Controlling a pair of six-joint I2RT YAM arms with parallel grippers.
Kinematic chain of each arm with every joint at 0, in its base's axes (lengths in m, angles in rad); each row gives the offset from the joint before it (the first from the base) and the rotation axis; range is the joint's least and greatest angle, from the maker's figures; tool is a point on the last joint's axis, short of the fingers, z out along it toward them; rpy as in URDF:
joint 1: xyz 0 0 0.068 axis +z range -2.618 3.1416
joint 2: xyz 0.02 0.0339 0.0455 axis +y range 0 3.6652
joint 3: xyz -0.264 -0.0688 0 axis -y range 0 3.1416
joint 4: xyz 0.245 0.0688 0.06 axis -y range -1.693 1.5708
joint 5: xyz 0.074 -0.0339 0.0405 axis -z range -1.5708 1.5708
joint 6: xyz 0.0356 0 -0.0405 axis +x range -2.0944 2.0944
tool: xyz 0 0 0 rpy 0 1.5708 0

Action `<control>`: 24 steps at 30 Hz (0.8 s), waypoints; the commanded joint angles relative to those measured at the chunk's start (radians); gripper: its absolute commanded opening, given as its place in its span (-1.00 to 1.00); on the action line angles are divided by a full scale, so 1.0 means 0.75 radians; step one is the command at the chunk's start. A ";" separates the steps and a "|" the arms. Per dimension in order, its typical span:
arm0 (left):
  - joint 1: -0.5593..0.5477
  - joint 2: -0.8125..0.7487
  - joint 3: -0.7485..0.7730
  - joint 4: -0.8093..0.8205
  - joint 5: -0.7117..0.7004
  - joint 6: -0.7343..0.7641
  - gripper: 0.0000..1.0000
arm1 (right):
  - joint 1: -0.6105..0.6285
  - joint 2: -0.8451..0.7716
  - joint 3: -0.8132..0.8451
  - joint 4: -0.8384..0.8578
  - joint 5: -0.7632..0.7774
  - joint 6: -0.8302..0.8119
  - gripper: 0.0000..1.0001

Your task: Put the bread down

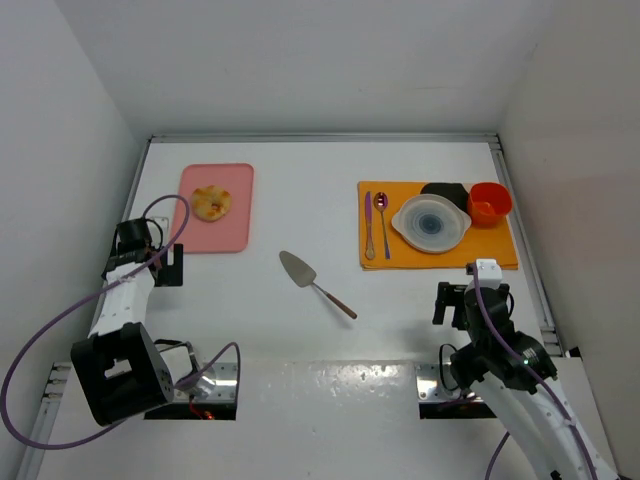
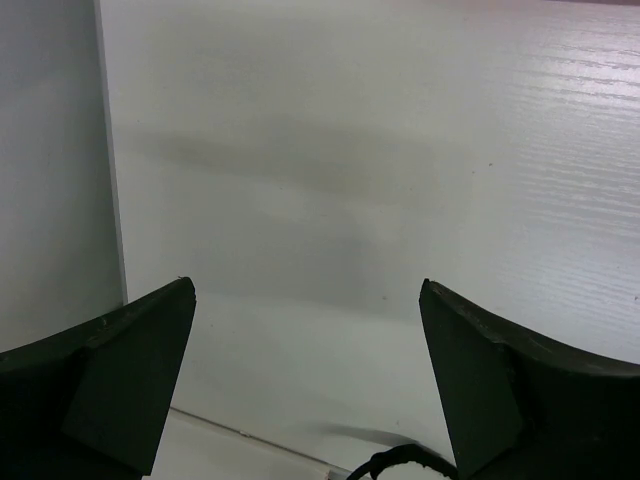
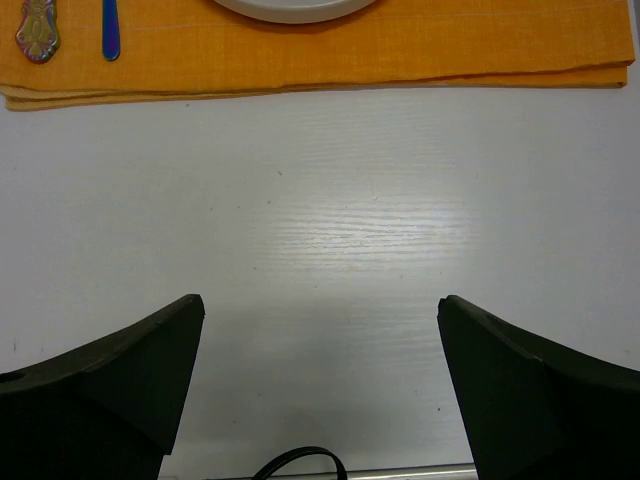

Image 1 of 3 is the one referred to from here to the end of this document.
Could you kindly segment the metal cake server wooden handle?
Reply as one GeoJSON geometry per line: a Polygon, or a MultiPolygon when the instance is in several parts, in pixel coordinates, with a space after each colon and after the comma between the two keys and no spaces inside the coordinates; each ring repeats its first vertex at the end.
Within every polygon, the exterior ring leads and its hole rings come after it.
{"type": "Polygon", "coordinates": [[[280,251],[279,259],[288,276],[298,287],[305,288],[311,286],[316,288],[349,318],[353,320],[358,318],[354,310],[316,283],[316,271],[302,259],[288,251],[280,251]]]}

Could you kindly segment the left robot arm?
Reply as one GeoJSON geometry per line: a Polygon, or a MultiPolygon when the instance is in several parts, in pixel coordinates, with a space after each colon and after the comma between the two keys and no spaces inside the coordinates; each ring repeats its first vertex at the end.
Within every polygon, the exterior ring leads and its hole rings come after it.
{"type": "Polygon", "coordinates": [[[174,399],[169,368],[144,322],[151,291],[183,285],[183,246],[172,257],[153,245],[152,219],[116,226],[103,278],[98,320],[88,338],[73,344],[71,360],[94,420],[110,426],[174,399]]]}

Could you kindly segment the round toasted bread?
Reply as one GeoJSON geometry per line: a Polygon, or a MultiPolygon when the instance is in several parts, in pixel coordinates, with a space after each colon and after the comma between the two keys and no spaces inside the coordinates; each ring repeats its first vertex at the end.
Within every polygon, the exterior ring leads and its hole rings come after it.
{"type": "Polygon", "coordinates": [[[223,218],[232,206],[232,195],[216,185],[196,188],[190,198],[193,214],[205,222],[223,218]]]}

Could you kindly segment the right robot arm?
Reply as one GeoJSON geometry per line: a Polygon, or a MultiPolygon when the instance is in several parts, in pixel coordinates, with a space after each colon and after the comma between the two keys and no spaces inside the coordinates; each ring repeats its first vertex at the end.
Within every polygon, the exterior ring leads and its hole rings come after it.
{"type": "Polygon", "coordinates": [[[516,330],[509,287],[441,282],[433,322],[453,308],[454,328],[470,342],[450,357],[460,392],[478,396],[503,424],[539,479],[616,479],[570,406],[557,368],[541,343],[516,330]]]}

